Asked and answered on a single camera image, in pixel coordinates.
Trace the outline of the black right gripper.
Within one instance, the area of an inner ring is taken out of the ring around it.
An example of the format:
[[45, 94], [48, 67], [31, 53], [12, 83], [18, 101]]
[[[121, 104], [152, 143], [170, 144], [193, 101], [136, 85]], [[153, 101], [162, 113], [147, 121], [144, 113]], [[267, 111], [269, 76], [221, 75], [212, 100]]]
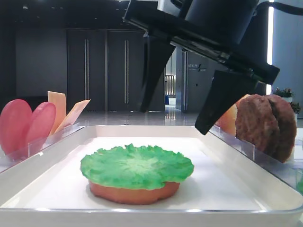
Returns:
[[214, 72], [210, 91], [195, 123], [195, 128], [203, 135], [240, 98], [255, 89], [256, 80], [273, 84], [280, 72], [276, 66], [248, 56], [238, 44], [221, 38], [210, 29], [147, 7], [142, 1], [129, 2], [124, 21], [147, 31], [143, 35], [142, 113], [165, 110], [165, 68], [175, 46], [233, 71]]

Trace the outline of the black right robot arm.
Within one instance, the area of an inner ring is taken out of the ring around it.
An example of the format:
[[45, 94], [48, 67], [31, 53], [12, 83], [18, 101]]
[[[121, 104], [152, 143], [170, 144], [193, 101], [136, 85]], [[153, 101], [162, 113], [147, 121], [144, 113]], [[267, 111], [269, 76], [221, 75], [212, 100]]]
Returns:
[[145, 30], [143, 97], [146, 112], [160, 75], [176, 46], [226, 67], [217, 70], [195, 127], [207, 134], [215, 122], [241, 97], [261, 82], [273, 84], [279, 69], [255, 60], [240, 48], [240, 41], [256, 10], [256, 0], [178, 1], [177, 16], [130, 1], [124, 21]]

